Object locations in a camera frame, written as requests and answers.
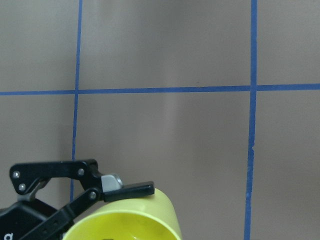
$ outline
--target horizontal blue tape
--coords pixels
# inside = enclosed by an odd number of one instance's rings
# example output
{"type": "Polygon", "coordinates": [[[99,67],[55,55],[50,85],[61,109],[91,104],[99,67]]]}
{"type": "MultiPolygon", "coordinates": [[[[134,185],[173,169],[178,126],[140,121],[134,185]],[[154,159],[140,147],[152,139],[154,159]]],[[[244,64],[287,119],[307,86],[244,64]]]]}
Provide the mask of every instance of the horizontal blue tape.
{"type": "MultiPolygon", "coordinates": [[[[320,83],[257,85],[258,92],[267,91],[301,91],[320,90],[320,83]]],[[[83,89],[78,94],[148,94],[148,93],[214,93],[214,92],[249,92],[249,85],[240,86],[206,86],[206,87],[151,87],[151,88],[116,88],[116,89],[83,89]]],[[[72,95],[75,90],[48,91],[0,91],[0,96],[12,95],[72,95]]]]}
{"type": "Polygon", "coordinates": [[[79,94],[148,94],[148,93],[212,93],[248,92],[250,86],[151,87],[79,90],[79,94]]]}
{"type": "Polygon", "coordinates": [[[51,91],[0,91],[0,96],[17,95],[67,95],[75,94],[75,90],[51,90],[51,91]]]}

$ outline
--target gray floor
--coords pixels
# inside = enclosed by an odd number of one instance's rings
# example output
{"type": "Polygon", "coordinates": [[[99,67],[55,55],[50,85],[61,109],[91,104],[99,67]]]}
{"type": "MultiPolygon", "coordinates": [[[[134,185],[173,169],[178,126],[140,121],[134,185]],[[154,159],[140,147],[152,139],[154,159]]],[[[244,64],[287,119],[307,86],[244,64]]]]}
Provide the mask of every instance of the gray floor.
{"type": "MultiPolygon", "coordinates": [[[[16,200],[11,165],[72,157],[74,94],[16,91],[75,89],[78,4],[0,2],[0,209],[16,200]]],[[[319,8],[259,1],[258,85],[320,83],[319,8]]],[[[248,86],[250,14],[249,0],[85,0],[79,89],[248,86]]],[[[252,240],[320,239],[319,100],[257,93],[252,240]]],[[[249,111],[249,91],[80,94],[75,156],[153,180],[185,240],[243,239],[249,111]]],[[[69,185],[38,196],[59,208],[69,185]]]]}

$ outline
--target blue grid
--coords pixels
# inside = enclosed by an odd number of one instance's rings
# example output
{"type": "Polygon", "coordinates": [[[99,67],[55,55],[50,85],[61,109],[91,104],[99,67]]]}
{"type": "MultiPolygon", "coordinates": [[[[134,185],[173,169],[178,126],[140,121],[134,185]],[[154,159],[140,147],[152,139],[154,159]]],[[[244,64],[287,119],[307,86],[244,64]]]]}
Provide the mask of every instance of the blue grid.
{"type": "MultiPolygon", "coordinates": [[[[79,89],[80,73],[80,46],[82,28],[83,0],[78,5],[77,47],[75,67],[75,87],[71,90],[42,90],[42,91],[0,91],[0,96],[26,95],[74,95],[73,133],[72,133],[72,160],[75,160],[78,98],[79,95],[89,94],[149,94],[149,93],[215,93],[215,92],[250,92],[249,133],[248,133],[248,160],[245,195],[244,240],[250,240],[251,235],[251,197],[254,175],[254,145],[256,129],[257,92],[266,91],[315,91],[320,90],[320,83],[310,84],[257,84],[257,33],[258,33],[258,0],[251,0],[251,40],[250,40],[250,85],[236,86],[207,86],[207,87],[152,87],[152,88],[116,88],[116,89],[79,89]]],[[[74,197],[74,184],[70,184],[70,199],[74,197]]]]}

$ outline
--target bolt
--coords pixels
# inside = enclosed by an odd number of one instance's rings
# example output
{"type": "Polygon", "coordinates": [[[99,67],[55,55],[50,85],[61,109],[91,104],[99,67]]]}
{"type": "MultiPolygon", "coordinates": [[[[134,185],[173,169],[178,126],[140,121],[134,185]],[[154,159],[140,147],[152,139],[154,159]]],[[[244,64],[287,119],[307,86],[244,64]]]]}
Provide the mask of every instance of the bolt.
{"type": "Polygon", "coordinates": [[[79,177],[82,177],[83,175],[85,175],[85,170],[84,170],[83,168],[80,168],[80,169],[78,170],[78,176],[79,176],[79,177]]]}
{"type": "Polygon", "coordinates": [[[19,185],[19,191],[24,192],[26,190],[26,185],[24,183],[19,185]]]}
{"type": "Polygon", "coordinates": [[[97,194],[94,191],[90,192],[89,199],[90,200],[95,200],[96,198],[97,198],[97,194]]]}
{"type": "Polygon", "coordinates": [[[19,171],[14,171],[14,172],[12,173],[12,177],[13,177],[14,179],[20,178],[20,172],[19,172],[19,171]]]}

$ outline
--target yellow cup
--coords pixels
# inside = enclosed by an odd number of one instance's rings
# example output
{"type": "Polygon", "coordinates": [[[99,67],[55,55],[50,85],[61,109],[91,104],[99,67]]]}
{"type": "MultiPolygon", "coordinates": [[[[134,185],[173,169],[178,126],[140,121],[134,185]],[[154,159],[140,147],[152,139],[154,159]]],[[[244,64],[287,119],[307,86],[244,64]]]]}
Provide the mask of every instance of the yellow cup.
{"type": "Polygon", "coordinates": [[[63,240],[182,240],[169,198],[153,195],[111,202],[72,226],[63,240]]]}

